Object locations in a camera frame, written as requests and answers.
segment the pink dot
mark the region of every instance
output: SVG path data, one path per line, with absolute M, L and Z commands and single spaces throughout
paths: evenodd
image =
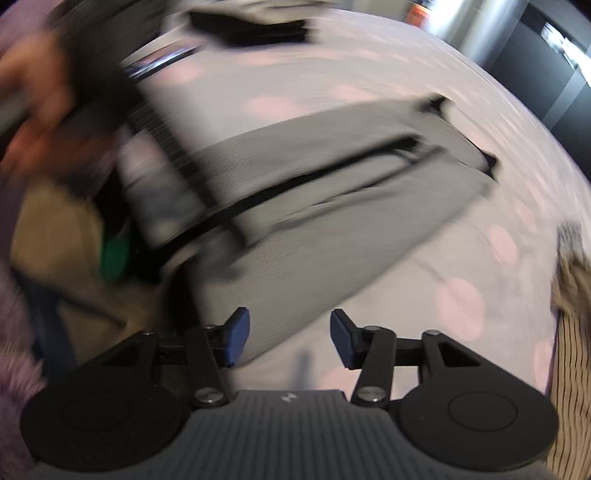
M 519 252 L 513 238 L 501 225 L 491 225 L 488 229 L 488 240 L 496 259 L 506 267 L 515 267 Z
M 150 81 L 165 87 L 178 86 L 197 80 L 203 76 L 204 72 L 205 68 L 192 59 L 191 61 L 173 63 L 164 70 L 155 73 Z
M 324 47 L 310 47 L 304 50 L 308 58 L 311 59 L 325 59 L 325 60 L 340 60 L 341 53 Z
M 484 300 L 470 282 L 448 278 L 438 285 L 435 303 L 439 321 L 452 336 L 470 342 L 484 332 Z
M 539 390 L 544 391 L 550 375 L 552 343 L 548 340 L 538 342 L 534 349 L 534 376 Z
M 320 379 L 318 390 L 341 390 L 347 399 L 350 400 L 360 373 L 361 370 L 349 370 L 345 367 L 337 367 Z M 402 395 L 399 394 L 394 384 L 392 384 L 390 398 L 401 397 Z
M 536 233 L 538 231 L 538 225 L 535 221 L 535 214 L 531 209 L 520 200 L 515 201 L 515 213 L 521 219 L 525 227 L 531 232 Z
M 373 93 L 366 92 L 352 85 L 337 85 L 332 89 L 330 94 L 333 98 L 344 102 L 369 102 L 378 98 Z
M 267 66 L 281 63 L 281 57 L 271 51 L 247 51 L 238 55 L 238 63 L 251 66 Z
M 245 109 L 251 115 L 281 122 L 306 114 L 306 110 L 284 97 L 256 97 L 247 101 Z
M 534 200 L 538 204 L 538 207 L 540 207 L 541 210 L 544 210 L 546 207 L 546 202 L 544 200 L 544 196 L 540 193 L 539 188 L 536 187 L 529 180 L 525 182 L 525 185 L 527 186 L 527 189 L 530 191 L 531 196 L 534 198 Z
M 382 56 L 379 53 L 374 52 L 372 50 L 366 50 L 365 48 L 358 48 L 357 50 L 355 50 L 354 53 L 358 57 L 362 57 L 363 59 L 382 60 Z

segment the white bed sheet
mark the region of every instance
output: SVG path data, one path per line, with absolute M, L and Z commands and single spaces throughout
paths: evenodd
M 208 42 L 144 87 L 165 109 L 169 95 L 197 83 L 200 94 L 187 97 L 191 108 L 169 119 L 194 148 L 349 102 L 431 92 L 450 98 L 451 122 L 499 158 L 498 187 L 335 307 L 359 325 L 385 326 L 402 337 L 440 329 L 544 390 L 556 328 L 549 308 L 556 227 L 565 220 L 581 222 L 588 245 L 587 180 L 517 99 L 438 38 L 407 24 L 340 10 L 316 21 L 313 38 L 311 44 L 240 50 Z M 196 125 L 203 128 L 198 138 Z M 124 149 L 124 166 L 135 180 L 132 197 L 158 241 L 191 218 L 195 204 L 175 190 L 159 153 L 140 139 Z M 235 379 L 239 388 L 350 392 L 357 374 L 340 365 L 326 312 L 238 368 Z M 397 369 L 393 397 L 416 383 L 414 369 Z

